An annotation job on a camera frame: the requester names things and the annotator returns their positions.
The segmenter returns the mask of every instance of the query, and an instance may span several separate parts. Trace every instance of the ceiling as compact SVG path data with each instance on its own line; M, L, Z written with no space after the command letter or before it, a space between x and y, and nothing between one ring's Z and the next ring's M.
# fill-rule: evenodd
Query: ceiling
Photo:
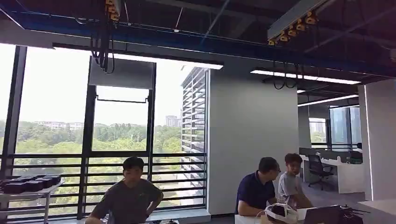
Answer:
M11 17L26 17L26 20L30 18L27 16L32 18L41 16L44 18L41 20L43 22L51 21L58 16L72 20L97 19L100 18L101 10L96 1L41 0L40 4L37 4L36 1L31 0L9 0L0 3L0 7L7 14L12 14ZM134 28L169 32L177 28L180 34L202 36L208 31L225 2L225 0L127 0L127 11L129 22ZM268 28L298 2L298 0L231 0L214 23L208 37L266 46ZM396 48L396 30L392 29L396 25L396 21L393 20L394 13L381 16L383 12L395 6L396 0L333 0L332 4L318 13L319 23L316 26L299 33L287 43L279 44L277 48L301 52L304 56L308 53L309 58L326 57L340 62L364 62L395 68L396 64L389 57L389 49ZM378 18L374 22L367 22L376 16ZM126 22L126 11L123 10L120 23ZM356 26L357 29L327 43L324 42ZM127 29L125 30L124 35L128 35ZM296 73L292 63L286 65L275 63L274 68L274 64L270 61L263 69ZM317 77L355 80L360 81L361 84L396 77L393 72L361 74L311 66L304 66L304 73ZM358 85L309 80L299 80L297 86L299 89L307 90L301 95L323 98L356 94L358 87Z

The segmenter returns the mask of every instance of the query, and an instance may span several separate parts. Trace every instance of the blue ceiling beam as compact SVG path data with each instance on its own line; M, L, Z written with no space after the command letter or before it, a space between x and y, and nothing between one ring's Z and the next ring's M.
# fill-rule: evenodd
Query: blue ceiling beam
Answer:
M18 22L23 28L28 30L83 37L91 36L92 26L79 24L74 18L45 16L42 14L13 13L12 10L5 10L2 4L0 4L0 8L3 12L7 13L9 17L12 17L15 22ZM172 30L153 30L119 26L115 30L113 36L115 41L120 42L194 50L228 56L296 63L334 70L395 77L395 68L391 67L373 65L365 62L324 58L278 47L211 37L208 37L205 43L200 44L203 35L192 35L182 32L174 33Z

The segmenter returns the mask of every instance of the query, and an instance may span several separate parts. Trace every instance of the navy polo shirt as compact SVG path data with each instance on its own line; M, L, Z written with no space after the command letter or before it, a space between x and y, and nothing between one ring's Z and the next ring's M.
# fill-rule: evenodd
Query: navy polo shirt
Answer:
M235 214L238 214L238 202L244 201L249 206L264 210L267 201L275 197L275 188L272 181L261 183L258 171L245 176L239 184L236 197Z

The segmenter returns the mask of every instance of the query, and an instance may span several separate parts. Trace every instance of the laptop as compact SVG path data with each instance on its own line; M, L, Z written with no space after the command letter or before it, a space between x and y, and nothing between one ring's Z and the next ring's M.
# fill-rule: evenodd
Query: laptop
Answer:
M308 209L303 224L338 224L341 208L339 205Z

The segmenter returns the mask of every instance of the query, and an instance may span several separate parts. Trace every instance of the fluorescent light fixture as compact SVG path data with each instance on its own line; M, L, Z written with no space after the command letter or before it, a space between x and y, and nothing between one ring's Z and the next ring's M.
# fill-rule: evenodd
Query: fluorescent light fixture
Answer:
M335 107L330 107L329 109L342 109L342 108L350 108L350 107L357 107L359 104L356 105L346 105L346 106L335 106Z
M344 97L324 99L324 100L318 100L318 101L312 101L312 102L308 102L308 103L304 103L304 104L299 104L298 106L308 106L308 105L312 105L312 104L321 104L321 103L326 103L326 102L331 102L331 101L336 101L336 100L354 98L354 97L358 97L358 96L359 95L350 95L350 96L344 96Z
M265 71L265 70L253 70L250 73L261 74L261 75L268 75L268 76L279 76L284 77L285 73L282 72L272 72L272 71ZM302 79L302 75L296 75L291 73L286 73L287 78L299 78ZM359 81L352 81L352 80L344 80L344 79L337 79L337 78L326 78L326 77L316 77L316 76L304 76L306 80L313 80L313 81L320 81L320 82L328 82L328 83L341 83L341 84L358 84Z
M216 69L220 70L223 68L221 64L211 64L211 63L201 63L201 62L190 62L190 61L180 61L180 60L172 60L172 59L164 59L164 58L155 58L155 57L143 57L143 56L132 56L132 55L121 55L114 54L115 58L119 59L127 59L141 62L167 62L167 63L177 63L180 65L191 66L191 67L199 67L199 68L207 68L207 69Z

